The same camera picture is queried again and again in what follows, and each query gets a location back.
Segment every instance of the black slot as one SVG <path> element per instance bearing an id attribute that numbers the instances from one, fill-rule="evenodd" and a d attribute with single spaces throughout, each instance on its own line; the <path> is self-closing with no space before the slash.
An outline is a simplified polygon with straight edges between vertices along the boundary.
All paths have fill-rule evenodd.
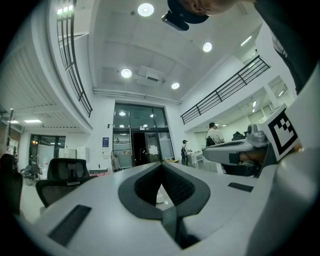
<path id="1" fill-rule="evenodd" d="M 246 192 L 251 192 L 254 187 L 253 186 L 248 186 L 248 185 L 243 185 L 243 184 L 239 184 L 239 183 L 235 183 L 235 182 L 231 182 L 228 187 L 237 189 L 237 190 L 242 190 L 242 191 L 246 191 Z"/>

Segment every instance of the person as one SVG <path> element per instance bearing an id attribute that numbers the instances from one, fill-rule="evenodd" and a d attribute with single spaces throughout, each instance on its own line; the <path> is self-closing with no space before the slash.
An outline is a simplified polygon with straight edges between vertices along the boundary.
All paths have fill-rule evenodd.
<path id="1" fill-rule="evenodd" d="M 182 165 L 183 166 L 189 166 L 189 161 L 188 161 L 187 155 L 189 155 L 189 153 L 192 152 L 192 150 L 188 148 L 187 142 L 188 141 L 185 139 L 182 141 L 181 156 L 182 156 Z"/>
<path id="2" fill-rule="evenodd" d="M 214 122 L 209 124 L 209 130 L 205 136 L 206 147 L 213 146 L 220 143 L 225 143 L 224 136 L 222 132 L 217 128 Z"/>
<path id="3" fill-rule="evenodd" d="M 237 3 L 254 4 L 285 53 L 281 55 L 289 68 L 297 94 L 305 86 L 319 61 L 318 14 L 313 2 L 293 3 L 286 0 L 168 0 L 172 12 L 187 17 L 189 23 L 202 23 L 208 16 L 221 14 Z"/>

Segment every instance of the black chair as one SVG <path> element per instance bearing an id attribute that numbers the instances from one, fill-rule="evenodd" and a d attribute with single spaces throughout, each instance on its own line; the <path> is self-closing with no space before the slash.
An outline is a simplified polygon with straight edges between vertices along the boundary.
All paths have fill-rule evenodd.
<path id="1" fill-rule="evenodd" d="M 4 154 L 0 159 L 0 188 L 6 197 L 8 207 L 13 214 L 20 215 L 20 201 L 23 180 L 22 175 L 14 170 L 15 158 Z"/>
<path id="2" fill-rule="evenodd" d="M 50 161 L 47 180 L 36 183 L 36 191 L 47 208 L 83 183 L 96 178 L 90 176 L 86 160 L 54 158 Z"/>

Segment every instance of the black railing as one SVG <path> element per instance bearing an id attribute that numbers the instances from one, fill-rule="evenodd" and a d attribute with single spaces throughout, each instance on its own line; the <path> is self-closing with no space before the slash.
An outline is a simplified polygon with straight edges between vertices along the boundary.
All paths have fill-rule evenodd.
<path id="1" fill-rule="evenodd" d="M 59 40 L 60 54 L 68 80 L 77 100 L 79 101 L 87 116 L 90 118 L 93 109 L 90 105 L 80 78 L 75 53 L 74 10 L 76 7 L 76 3 L 77 0 L 59 1 L 60 10 L 62 10 L 62 12 L 57 14 L 56 28 Z"/>
<path id="2" fill-rule="evenodd" d="M 270 66 L 260 56 L 257 56 L 208 96 L 182 114 L 183 123 L 190 122 L 223 102 L 269 68 Z"/>

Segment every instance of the ceiling vent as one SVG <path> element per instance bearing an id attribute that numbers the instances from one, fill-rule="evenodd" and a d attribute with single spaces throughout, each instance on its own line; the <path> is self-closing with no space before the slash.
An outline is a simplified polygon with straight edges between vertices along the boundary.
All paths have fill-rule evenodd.
<path id="1" fill-rule="evenodd" d="M 150 67 L 141 66 L 138 75 L 134 75 L 133 78 L 137 84 L 154 87 L 162 83 L 163 73 Z"/>

